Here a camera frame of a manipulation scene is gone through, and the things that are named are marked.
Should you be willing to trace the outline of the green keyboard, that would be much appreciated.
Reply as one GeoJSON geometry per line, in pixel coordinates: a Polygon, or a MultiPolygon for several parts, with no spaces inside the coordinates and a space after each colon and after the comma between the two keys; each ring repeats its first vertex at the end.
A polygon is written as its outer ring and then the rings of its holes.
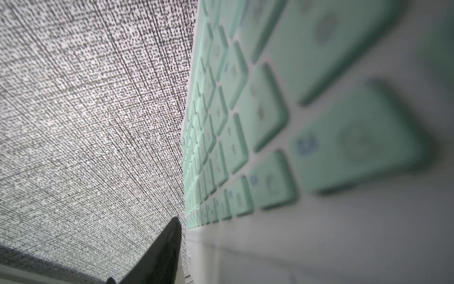
{"type": "Polygon", "coordinates": [[[199,1],[197,284],[454,281],[452,1],[199,1]]]}

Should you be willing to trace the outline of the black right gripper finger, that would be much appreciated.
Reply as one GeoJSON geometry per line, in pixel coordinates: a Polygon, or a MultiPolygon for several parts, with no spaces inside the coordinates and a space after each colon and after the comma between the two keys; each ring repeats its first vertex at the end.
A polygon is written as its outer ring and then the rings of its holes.
{"type": "Polygon", "coordinates": [[[139,262],[120,282],[122,284],[173,284],[182,242],[182,226],[173,217],[139,262]]]}

